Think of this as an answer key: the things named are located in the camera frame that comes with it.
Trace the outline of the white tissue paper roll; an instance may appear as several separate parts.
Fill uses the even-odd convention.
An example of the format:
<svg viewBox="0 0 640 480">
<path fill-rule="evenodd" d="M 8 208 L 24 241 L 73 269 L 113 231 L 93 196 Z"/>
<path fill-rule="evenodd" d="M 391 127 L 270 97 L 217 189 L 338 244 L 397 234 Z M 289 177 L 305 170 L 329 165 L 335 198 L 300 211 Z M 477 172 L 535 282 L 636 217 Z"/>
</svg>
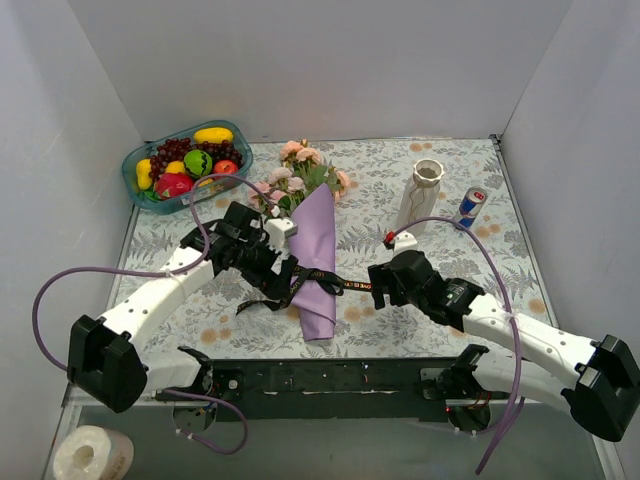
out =
<svg viewBox="0 0 640 480">
<path fill-rule="evenodd" d="M 133 442 L 125 434 L 83 425 L 62 442 L 52 470 L 61 480 L 119 480 L 129 471 L 133 457 Z"/>
</svg>

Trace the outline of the yellow toy mango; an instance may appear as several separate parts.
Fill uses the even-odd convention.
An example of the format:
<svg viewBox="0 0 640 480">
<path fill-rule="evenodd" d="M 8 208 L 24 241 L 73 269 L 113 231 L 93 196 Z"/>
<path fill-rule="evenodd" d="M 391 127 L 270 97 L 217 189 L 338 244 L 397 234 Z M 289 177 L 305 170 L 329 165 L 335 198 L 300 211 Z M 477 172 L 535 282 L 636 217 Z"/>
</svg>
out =
<svg viewBox="0 0 640 480">
<path fill-rule="evenodd" d="M 211 143 L 211 144 L 222 144 L 224 142 L 232 143 L 234 140 L 233 132 L 224 127 L 208 127 L 197 130 L 193 139 L 195 143 Z"/>
</svg>

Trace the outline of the purple wrapping paper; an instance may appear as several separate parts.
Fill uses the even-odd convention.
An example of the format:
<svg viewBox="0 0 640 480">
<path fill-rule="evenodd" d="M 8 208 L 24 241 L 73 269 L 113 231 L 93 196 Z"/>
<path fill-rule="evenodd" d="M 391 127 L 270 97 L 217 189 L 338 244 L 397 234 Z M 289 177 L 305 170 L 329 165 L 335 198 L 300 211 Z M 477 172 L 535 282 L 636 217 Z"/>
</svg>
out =
<svg viewBox="0 0 640 480">
<path fill-rule="evenodd" d="M 335 271 L 336 237 L 334 197 L 323 184 L 316 188 L 291 214 L 297 234 L 289 239 L 290 253 L 304 268 Z M 307 280 L 293 297 L 298 308 L 305 342 L 334 337 L 336 297 L 317 282 Z"/>
</svg>

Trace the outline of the floral patterned table mat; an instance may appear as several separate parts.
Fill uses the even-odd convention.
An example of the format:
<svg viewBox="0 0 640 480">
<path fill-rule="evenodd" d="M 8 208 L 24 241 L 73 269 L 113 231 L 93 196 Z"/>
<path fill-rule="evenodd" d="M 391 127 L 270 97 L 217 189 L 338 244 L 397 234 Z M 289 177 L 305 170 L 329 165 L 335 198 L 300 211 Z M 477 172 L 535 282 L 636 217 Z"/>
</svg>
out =
<svg viewBox="0 0 640 480">
<path fill-rule="evenodd" d="M 320 142 L 324 159 L 344 171 L 353 186 L 335 208 L 336 270 L 366 280 L 372 264 L 389 254 L 382 244 L 394 227 L 406 181 L 422 158 L 444 167 L 434 211 L 418 242 L 446 277 L 473 281 L 492 294 L 506 291 L 514 310 L 546 324 L 555 319 L 525 240 L 510 186 L 489 139 L 393 139 Z M 487 200 L 470 228 L 454 216 L 467 190 L 480 187 Z M 272 312 L 240 303 L 260 297 L 234 270 L 192 294 L 158 329 L 146 352 L 170 353 L 180 346 L 212 358 L 373 358 L 455 356 L 472 337 L 430 321 L 411 306 L 375 309 L 370 295 L 339 297 L 334 337 L 305 342 L 299 311 Z"/>
</svg>

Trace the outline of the teal plastic fruit basket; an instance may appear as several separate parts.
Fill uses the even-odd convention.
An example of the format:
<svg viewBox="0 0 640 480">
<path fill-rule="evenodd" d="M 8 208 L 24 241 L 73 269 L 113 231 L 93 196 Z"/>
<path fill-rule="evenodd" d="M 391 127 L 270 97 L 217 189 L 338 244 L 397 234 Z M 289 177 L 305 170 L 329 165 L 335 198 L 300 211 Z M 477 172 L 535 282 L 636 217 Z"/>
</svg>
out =
<svg viewBox="0 0 640 480">
<path fill-rule="evenodd" d="M 135 150 L 133 150 L 123 161 L 122 164 L 122 175 L 128 190 L 128 193 L 133 200 L 133 202 L 140 208 L 144 210 L 151 210 L 158 214 L 171 214 L 177 212 L 183 208 L 189 206 L 189 192 L 185 193 L 179 197 L 170 198 L 166 200 L 160 200 L 155 192 L 154 192 L 154 184 L 150 189 L 142 191 L 138 188 L 137 180 L 136 180 L 136 164 L 145 158 L 149 158 L 152 154 L 155 153 L 156 148 L 163 144 L 165 141 L 169 139 L 182 139 L 182 138 L 190 138 L 193 139 L 193 135 L 197 130 L 208 128 L 208 127 L 224 127 L 230 129 L 234 134 L 233 144 L 237 150 L 244 157 L 244 164 L 240 167 L 237 173 L 235 174 L 221 174 L 220 178 L 209 178 L 199 186 L 196 187 L 194 191 L 194 200 L 200 201 L 202 199 L 207 199 L 214 195 L 217 195 L 223 191 L 230 190 L 239 185 L 239 179 L 241 177 L 246 177 L 249 169 L 253 163 L 253 153 L 243 134 L 240 132 L 238 127 L 228 121 L 224 120 L 214 120 L 210 122 L 205 122 L 203 124 L 191 127 L 186 130 L 182 130 L 180 132 L 174 133 L 167 137 L 161 138 L 156 141 L 149 142 Z"/>
</svg>

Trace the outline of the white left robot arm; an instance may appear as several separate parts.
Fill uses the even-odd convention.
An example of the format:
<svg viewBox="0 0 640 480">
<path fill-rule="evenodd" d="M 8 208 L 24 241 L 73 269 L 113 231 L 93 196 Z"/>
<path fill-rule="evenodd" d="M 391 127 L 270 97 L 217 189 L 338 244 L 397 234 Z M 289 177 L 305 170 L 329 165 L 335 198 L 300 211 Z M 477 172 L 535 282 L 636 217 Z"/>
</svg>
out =
<svg viewBox="0 0 640 480">
<path fill-rule="evenodd" d="M 286 256 L 297 232 L 290 218 L 265 220 L 237 202 L 223 218 L 194 228 L 158 277 L 99 318 L 82 316 L 71 329 L 68 380 L 110 410 L 121 413 L 143 395 L 177 389 L 193 400 L 213 389 L 213 362 L 189 347 L 146 356 L 148 341 L 186 300 L 221 272 L 235 269 L 276 305 L 290 294 L 298 263 Z"/>
</svg>

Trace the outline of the black gold-lettered ribbon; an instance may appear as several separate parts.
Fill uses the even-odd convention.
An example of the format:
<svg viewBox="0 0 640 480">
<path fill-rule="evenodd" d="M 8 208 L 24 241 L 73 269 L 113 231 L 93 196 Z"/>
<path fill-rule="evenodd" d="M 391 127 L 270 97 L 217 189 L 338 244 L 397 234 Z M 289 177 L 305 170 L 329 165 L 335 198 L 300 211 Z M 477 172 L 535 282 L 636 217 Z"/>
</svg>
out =
<svg viewBox="0 0 640 480">
<path fill-rule="evenodd" d="M 371 284 L 368 282 L 345 280 L 333 272 L 297 266 L 296 276 L 294 277 L 294 283 L 292 285 L 292 291 L 294 293 L 293 298 L 306 282 L 317 283 L 325 293 L 328 293 L 331 296 L 342 296 L 345 290 L 371 292 Z M 264 300 L 250 300 L 243 302 L 237 307 L 236 313 L 240 314 L 254 305 L 264 305 Z"/>
</svg>

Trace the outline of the pink flower bunch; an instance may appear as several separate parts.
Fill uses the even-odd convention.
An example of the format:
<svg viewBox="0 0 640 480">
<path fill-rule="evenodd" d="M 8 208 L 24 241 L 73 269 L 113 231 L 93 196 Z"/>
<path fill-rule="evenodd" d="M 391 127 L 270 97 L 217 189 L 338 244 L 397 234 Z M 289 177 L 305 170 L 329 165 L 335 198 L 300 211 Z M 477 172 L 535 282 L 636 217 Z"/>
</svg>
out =
<svg viewBox="0 0 640 480">
<path fill-rule="evenodd" d="M 272 216 L 270 205 L 289 217 L 317 188 L 326 185 L 337 203 L 353 186 L 348 175 L 326 163 L 321 152 L 306 139 L 290 140 L 280 150 L 281 165 L 266 181 L 257 182 L 258 194 L 248 189 L 248 203 L 266 216 Z"/>
</svg>

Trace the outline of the blue silver energy drink can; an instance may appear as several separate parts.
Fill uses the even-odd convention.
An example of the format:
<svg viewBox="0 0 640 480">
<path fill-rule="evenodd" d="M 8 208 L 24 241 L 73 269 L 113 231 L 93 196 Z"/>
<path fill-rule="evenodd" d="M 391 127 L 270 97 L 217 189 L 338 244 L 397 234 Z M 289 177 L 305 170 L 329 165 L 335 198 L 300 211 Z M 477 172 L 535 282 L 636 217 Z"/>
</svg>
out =
<svg viewBox="0 0 640 480">
<path fill-rule="evenodd" d="M 480 187 L 469 188 L 462 198 L 453 220 L 458 225 L 470 228 L 478 217 L 487 197 L 488 194 L 484 189 Z"/>
</svg>

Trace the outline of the green toy watermelon ball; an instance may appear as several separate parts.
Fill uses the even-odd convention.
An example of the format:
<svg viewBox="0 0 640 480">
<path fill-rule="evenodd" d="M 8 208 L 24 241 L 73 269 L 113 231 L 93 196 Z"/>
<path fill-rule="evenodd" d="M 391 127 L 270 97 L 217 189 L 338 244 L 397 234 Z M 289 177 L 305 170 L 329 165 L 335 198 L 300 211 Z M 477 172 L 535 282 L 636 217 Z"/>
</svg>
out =
<svg viewBox="0 0 640 480">
<path fill-rule="evenodd" d="M 183 158 L 186 173 L 192 178 L 202 178 L 209 175 L 213 169 L 213 160 L 204 150 L 193 149 Z"/>
</svg>

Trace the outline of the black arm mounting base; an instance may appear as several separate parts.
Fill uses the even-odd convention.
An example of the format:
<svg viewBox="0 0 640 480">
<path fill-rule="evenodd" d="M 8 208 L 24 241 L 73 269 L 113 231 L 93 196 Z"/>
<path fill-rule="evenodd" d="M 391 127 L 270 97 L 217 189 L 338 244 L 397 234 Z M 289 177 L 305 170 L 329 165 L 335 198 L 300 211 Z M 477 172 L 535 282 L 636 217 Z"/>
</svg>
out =
<svg viewBox="0 0 640 480">
<path fill-rule="evenodd" d="M 170 387 L 161 401 L 221 399 L 249 420 L 416 419 L 482 430 L 491 421 L 490 393 L 471 371 L 485 348 L 457 357 L 211 360 L 191 387 Z"/>
</svg>

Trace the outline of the pink toy dragon fruit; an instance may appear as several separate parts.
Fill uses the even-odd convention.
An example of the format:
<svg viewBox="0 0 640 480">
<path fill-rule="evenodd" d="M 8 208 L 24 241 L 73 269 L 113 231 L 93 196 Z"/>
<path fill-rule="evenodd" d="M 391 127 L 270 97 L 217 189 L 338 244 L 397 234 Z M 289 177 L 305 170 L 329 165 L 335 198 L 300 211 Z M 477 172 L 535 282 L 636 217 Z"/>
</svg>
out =
<svg viewBox="0 0 640 480">
<path fill-rule="evenodd" d="M 194 180 L 185 173 L 164 173 L 154 184 L 154 192 L 160 200 L 179 197 L 188 193 Z"/>
</svg>

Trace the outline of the small yellow toy fruit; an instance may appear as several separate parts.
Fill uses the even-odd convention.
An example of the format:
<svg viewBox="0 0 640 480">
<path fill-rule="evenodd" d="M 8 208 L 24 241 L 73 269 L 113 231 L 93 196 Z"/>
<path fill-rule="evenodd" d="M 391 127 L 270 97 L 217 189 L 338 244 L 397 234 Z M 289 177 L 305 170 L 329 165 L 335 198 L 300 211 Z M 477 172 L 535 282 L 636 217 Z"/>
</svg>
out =
<svg viewBox="0 0 640 480">
<path fill-rule="evenodd" d="M 170 174 L 185 174 L 186 167 L 183 161 L 172 161 L 167 164 L 165 172 Z"/>
</svg>

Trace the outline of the dark red toy grapes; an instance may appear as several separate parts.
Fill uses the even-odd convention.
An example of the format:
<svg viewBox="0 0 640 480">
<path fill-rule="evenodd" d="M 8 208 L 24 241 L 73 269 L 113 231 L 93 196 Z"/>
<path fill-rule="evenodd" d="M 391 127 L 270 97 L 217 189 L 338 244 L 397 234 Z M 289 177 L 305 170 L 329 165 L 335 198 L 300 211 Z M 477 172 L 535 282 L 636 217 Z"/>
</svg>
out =
<svg viewBox="0 0 640 480">
<path fill-rule="evenodd" d="M 183 161 L 186 153 L 193 149 L 201 149 L 206 151 L 213 160 L 213 165 L 223 159 L 229 159 L 234 161 L 239 169 L 244 164 L 244 157 L 239 150 L 236 149 L 233 142 L 222 144 L 195 143 L 190 138 L 182 139 L 169 139 L 156 148 L 154 154 L 149 159 L 151 160 L 151 174 L 153 182 L 163 175 L 168 163 L 172 161 Z"/>
</svg>

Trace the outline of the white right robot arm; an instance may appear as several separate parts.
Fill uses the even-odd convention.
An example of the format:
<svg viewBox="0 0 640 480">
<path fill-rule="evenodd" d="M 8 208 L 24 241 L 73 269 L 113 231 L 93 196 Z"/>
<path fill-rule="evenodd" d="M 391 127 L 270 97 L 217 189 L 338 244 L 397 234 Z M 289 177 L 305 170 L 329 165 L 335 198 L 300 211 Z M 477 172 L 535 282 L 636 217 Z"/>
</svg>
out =
<svg viewBox="0 0 640 480">
<path fill-rule="evenodd" d="M 411 304 L 436 323 L 520 353 L 521 394 L 567 411 L 601 439 L 622 440 L 639 408 L 639 366 L 623 340 L 596 341 L 526 315 L 511 319 L 493 295 L 443 278 L 420 251 L 397 254 L 368 274 L 376 308 Z"/>
</svg>

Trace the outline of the red toy apple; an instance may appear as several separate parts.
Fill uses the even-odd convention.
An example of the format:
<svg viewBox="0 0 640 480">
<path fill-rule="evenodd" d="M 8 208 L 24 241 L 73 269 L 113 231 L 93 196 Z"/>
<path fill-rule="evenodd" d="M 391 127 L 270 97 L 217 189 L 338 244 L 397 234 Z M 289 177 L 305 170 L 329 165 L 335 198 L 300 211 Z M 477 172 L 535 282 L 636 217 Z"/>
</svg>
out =
<svg viewBox="0 0 640 480">
<path fill-rule="evenodd" d="M 238 165 L 229 159 L 223 159 L 217 161 L 213 165 L 212 173 L 213 174 L 235 174 L 239 170 Z"/>
</svg>

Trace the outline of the white ribbed ceramic vase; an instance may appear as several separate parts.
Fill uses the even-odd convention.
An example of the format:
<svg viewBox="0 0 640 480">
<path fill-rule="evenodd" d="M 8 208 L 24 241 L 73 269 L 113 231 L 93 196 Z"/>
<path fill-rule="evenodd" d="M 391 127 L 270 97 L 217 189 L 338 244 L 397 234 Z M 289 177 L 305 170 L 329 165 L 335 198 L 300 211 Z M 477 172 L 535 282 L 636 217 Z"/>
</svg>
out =
<svg viewBox="0 0 640 480">
<path fill-rule="evenodd" d="M 430 216 L 438 195 L 444 167 L 436 160 L 424 158 L 413 165 L 396 219 L 396 228 Z"/>
</svg>

